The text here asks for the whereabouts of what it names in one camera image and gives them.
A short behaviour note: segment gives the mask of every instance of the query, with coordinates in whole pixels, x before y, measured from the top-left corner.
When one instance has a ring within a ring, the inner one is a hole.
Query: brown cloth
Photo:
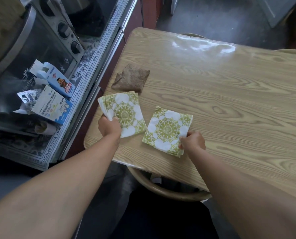
[[[111,85],[114,90],[142,92],[143,86],[150,74],[150,70],[136,67],[132,64],[122,70],[121,74],[116,75],[115,82]]]

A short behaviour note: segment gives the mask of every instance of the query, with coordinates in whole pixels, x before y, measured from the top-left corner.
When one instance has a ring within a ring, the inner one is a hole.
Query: black pants
[[[114,238],[216,238],[208,208],[201,202],[182,202],[158,196],[146,188],[130,194]]]

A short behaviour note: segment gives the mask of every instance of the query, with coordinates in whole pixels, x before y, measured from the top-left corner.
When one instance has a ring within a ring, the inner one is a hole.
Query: red label
[[[71,89],[71,83],[66,84],[65,92],[68,93]]]

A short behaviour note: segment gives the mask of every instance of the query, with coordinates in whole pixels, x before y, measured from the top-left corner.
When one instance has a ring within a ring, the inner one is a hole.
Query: folded rag
[[[186,137],[192,118],[192,115],[157,106],[142,141],[170,155],[180,157],[184,150],[178,148],[179,137]]]
[[[98,98],[98,103],[108,120],[112,121],[113,117],[118,117],[122,138],[146,131],[147,126],[137,93],[124,92],[102,96]]]
[[[122,73],[116,75],[115,82],[111,85],[111,88],[121,91],[142,92],[149,74],[150,70],[127,64]]]

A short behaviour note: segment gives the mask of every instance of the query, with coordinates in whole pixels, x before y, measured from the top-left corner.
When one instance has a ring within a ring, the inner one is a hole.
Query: paper napkin
[[[170,155],[180,157],[183,155],[183,149],[178,148],[179,137],[186,137],[192,118],[192,115],[157,106],[142,141]]]
[[[135,92],[117,93],[98,99],[100,108],[108,120],[118,117],[121,125],[121,137],[129,137],[146,131],[147,126]]]

